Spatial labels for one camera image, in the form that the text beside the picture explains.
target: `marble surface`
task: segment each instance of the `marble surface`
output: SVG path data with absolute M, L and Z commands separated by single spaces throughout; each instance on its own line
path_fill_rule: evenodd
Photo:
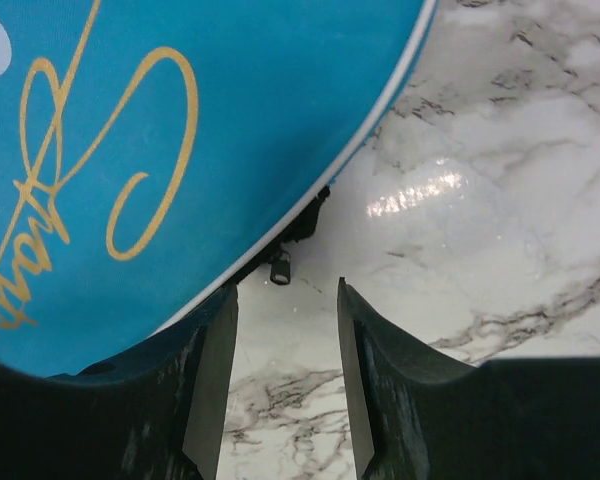
M 240 286 L 220 480 L 354 478 L 340 276 L 466 362 L 600 355 L 600 0 L 442 0 L 291 253 L 290 286 Z

